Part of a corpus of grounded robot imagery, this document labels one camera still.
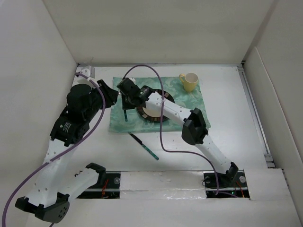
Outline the fork with green handle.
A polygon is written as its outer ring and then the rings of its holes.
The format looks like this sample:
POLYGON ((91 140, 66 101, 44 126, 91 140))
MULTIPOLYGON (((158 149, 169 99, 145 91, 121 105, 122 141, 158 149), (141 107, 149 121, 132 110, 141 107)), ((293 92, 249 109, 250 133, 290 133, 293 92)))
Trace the fork with green handle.
POLYGON ((122 99, 122 109, 124 112, 124 117, 125 117, 125 121, 128 122, 128 118, 127 118, 127 101, 126 101, 126 96, 121 94, 121 99, 122 99))

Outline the green patterned cloth placemat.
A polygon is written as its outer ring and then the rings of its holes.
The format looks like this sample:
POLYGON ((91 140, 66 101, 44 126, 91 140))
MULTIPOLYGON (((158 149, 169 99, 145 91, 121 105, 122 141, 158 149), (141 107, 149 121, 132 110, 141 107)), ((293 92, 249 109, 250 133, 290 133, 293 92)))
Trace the green patterned cloth placemat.
MULTIPOLYGON (((117 84, 122 78, 113 78, 113 88, 117 89, 117 84)), ((141 88, 147 85, 153 89, 160 89, 160 82, 157 77, 134 78, 137 86, 141 88)), ((195 107, 200 109, 205 119, 206 128, 209 129, 211 124, 207 118, 205 104, 203 101, 200 85, 197 84, 195 89, 188 93, 183 88, 178 77, 162 77, 164 93, 170 94, 174 102, 181 107, 193 110, 195 107)), ((117 103, 111 107, 109 131, 115 133, 142 133, 142 132, 159 132, 160 123, 151 122, 141 117, 136 109, 127 110, 127 122, 125 121, 124 111, 122 109, 121 96, 118 97, 117 103)), ((182 131, 182 127, 175 121, 166 120, 163 117, 162 132, 164 131, 182 131)))

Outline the dark rimmed dinner plate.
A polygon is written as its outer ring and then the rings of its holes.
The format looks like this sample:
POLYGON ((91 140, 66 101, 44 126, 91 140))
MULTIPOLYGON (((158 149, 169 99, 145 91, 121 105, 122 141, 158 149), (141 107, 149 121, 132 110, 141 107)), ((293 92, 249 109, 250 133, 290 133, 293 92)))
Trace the dark rimmed dinner plate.
MULTIPOLYGON (((164 96, 166 99, 168 99, 171 102, 175 102, 173 96, 168 93, 167 91, 164 91, 164 96)), ((136 108, 138 114, 146 121, 160 123, 160 112, 156 112, 153 110, 148 110, 144 107, 137 107, 136 108)))

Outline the knife with green handle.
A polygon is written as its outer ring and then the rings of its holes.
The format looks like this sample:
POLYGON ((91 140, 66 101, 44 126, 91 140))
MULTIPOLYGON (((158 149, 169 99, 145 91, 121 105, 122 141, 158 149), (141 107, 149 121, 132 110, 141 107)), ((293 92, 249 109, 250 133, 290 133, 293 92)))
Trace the knife with green handle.
POLYGON ((133 133, 129 132, 128 133, 134 140, 136 140, 154 159, 159 160, 159 157, 154 154, 143 142, 135 136, 133 133))

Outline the yellow mug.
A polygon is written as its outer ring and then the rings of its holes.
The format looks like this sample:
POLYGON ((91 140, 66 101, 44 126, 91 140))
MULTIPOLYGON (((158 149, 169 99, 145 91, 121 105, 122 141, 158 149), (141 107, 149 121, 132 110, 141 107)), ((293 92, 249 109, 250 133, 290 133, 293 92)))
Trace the yellow mug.
POLYGON ((187 92, 192 92, 199 81, 199 78, 195 73, 180 74, 179 79, 187 92))

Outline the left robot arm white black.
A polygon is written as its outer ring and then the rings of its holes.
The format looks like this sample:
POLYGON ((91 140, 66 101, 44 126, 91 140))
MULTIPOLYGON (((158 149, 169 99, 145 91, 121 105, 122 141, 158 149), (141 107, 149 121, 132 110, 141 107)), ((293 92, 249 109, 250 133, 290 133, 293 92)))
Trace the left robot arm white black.
POLYGON ((17 199, 16 208, 53 225, 62 221, 70 202, 87 188, 104 185, 106 169, 90 163, 64 187, 60 186, 74 151, 93 132, 89 123, 98 111, 104 112, 113 106, 117 97, 118 91, 102 79, 92 86, 77 84, 70 89, 67 105, 51 131, 44 162, 34 172, 38 175, 34 187, 26 196, 17 199))

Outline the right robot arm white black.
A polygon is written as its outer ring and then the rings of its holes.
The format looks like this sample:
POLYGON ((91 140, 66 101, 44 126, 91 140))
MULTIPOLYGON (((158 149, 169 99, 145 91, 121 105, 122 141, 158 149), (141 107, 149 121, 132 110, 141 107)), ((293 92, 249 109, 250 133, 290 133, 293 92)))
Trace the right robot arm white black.
POLYGON ((182 127, 183 141, 198 148, 213 165, 214 180, 219 188, 230 187, 236 181, 239 169, 212 141, 200 109, 190 110, 181 107, 168 100, 163 89, 157 92, 148 86, 139 88, 129 78, 122 79, 117 88, 122 94, 124 109, 143 107, 157 111, 161 117, 165 116, 178 123, 182 127))

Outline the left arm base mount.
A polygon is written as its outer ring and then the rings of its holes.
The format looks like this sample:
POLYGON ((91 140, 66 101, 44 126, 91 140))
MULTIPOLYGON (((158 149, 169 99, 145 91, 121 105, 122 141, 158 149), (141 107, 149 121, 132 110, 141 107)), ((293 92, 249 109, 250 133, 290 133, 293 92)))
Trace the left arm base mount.
POLYGON ((87 188, 78 199, 119 199, 120 198, 120 172, 106 172, 103 178, 87 188))

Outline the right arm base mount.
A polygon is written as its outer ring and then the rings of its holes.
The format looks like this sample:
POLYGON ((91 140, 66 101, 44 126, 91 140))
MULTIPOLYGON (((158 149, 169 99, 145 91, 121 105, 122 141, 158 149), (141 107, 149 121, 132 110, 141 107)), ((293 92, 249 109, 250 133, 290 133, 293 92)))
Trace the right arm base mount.
POLYGON ((218 184, 214 172, 203 172, 204 180, 202 185, 205 187, 206 198, 250 198, 246 176, 240 170, 235 178, 230 181, 218 174, 218 184))

